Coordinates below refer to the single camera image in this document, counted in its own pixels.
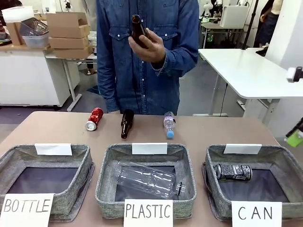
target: pocket flap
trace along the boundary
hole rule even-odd
[[[177,26],[155,26],[153,31],[163,40],[169,40],[177,36]]]
[[[126,26],[110,27],[109,35],[116,40],[121,40],[130,35],[129,27]]]

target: person's hand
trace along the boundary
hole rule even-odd
[[[120,110],[109,112],[109,114],[120,114]]]
[[[265,18],[266,18],[265,14],[262,14],[261,17],[260,17],[260,21],[261,21],[262,23],[264,23]]]
[[[151,63],[162,62],[165,59],[165,48],[163,45],[163,40],[161,37],[157,36],[153,31],[146,29],[149,35],[147,37],[141,35],[139,39],[145,44],[147,49],[142,48],[139,44],[135,42],[132,37],[128,37],[129,45],[131,46],[133,52],[143,61],[148,61]]]

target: white paper sign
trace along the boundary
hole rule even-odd
[[[35,143],[35,148],[38,155],[72,155],[70,143]]]
[[[7,194],[1,210],[1,227],[47,227],[54,194]]]
[[[224,150],[224,154],[244,154],[257,155],[262,147],[262,144],[237,144],[228,143]]]
[[[172,200],[125,200],[124,227],[173,227]]]
[[[281,227],[281,202],[232,201],[232,227]]]
[[[167,143],[133,143],[133,155],[167,155]]]

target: brown glass bottle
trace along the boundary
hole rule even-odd
[[[148,38],[148,33],[147,33],[146,29],[143,27],[143,25],[141,24],[140,16],[139,15],[133,15],[132,22],[133,22],[132,38],[142,48],[147,49],[147,47],[144,45],[144,43],[142,43],[141,40],[139,39],[139,36],[141,36],[141,35],[144,35]]]
[[[123,113],[122,121],[121,121],[121,138],[126,139],[128,135],[128,131],[133,126],[134,112],[130,109],[127,109]]]

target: blue floor mat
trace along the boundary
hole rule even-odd
[[[89,92],[91,92],[91,93],[95,93],[95,94],[97,94],[97,95],[101,95],[100,92],[99,92],[98,85],[93,86],[93,87],[87,89],[87,91],[89,91]]]

